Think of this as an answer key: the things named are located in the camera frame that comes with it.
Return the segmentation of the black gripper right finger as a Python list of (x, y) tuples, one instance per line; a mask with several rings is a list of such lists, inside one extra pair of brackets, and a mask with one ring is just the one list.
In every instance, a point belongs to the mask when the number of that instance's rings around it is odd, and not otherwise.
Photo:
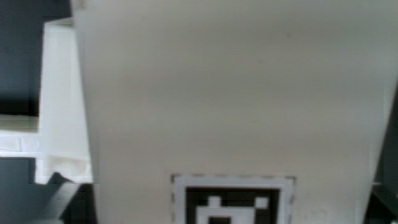
[(363, 224), (398, 224), (398, 194), (382, 183), (372, 187)]

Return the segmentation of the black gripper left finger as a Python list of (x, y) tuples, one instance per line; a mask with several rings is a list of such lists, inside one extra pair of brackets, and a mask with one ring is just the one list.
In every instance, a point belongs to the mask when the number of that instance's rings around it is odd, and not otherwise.
[(55, 173), (48, 186), (54, 193), (34, 224), (96, 224), (93, 185), (75, 183)]

